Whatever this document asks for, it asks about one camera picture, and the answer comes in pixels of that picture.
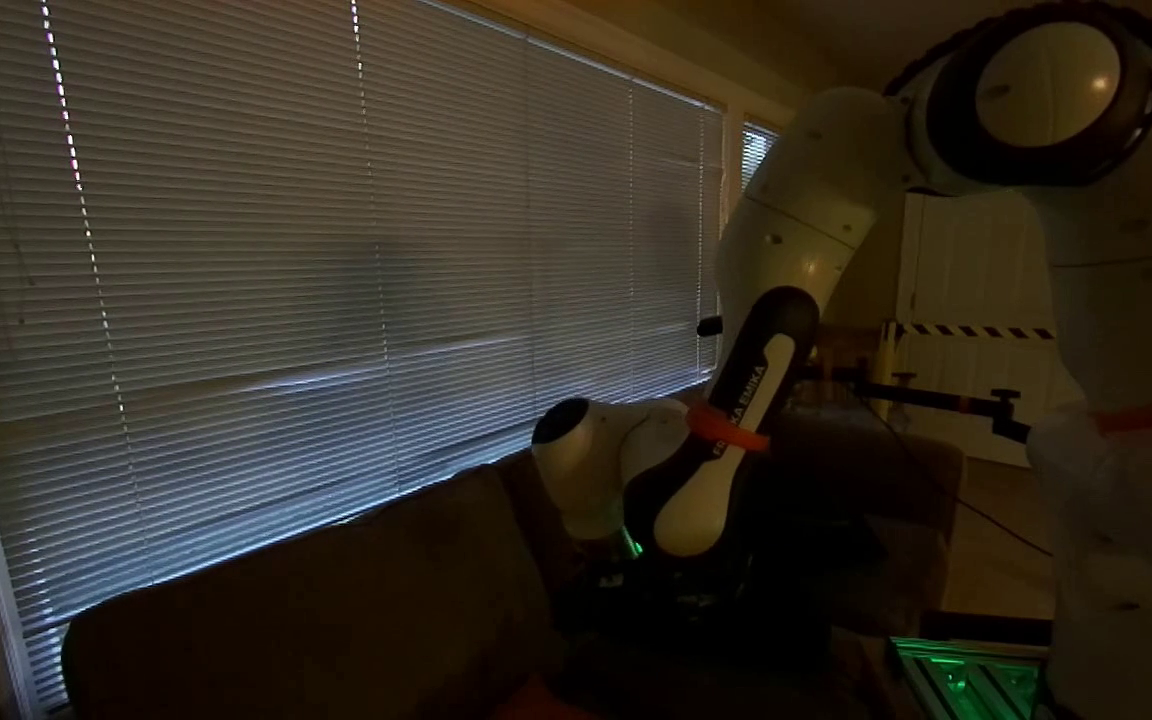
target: window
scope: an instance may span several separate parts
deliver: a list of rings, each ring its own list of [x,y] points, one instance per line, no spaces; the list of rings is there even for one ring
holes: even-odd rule
[[[739,189],[752,179],[752,172],[762,172],[762,166],[770,159],[773,143],[777,143],[773,127],[744,123]]]
[[[444,3],[0,3],[0,549],[78,611],[708,375],[716,113]]]

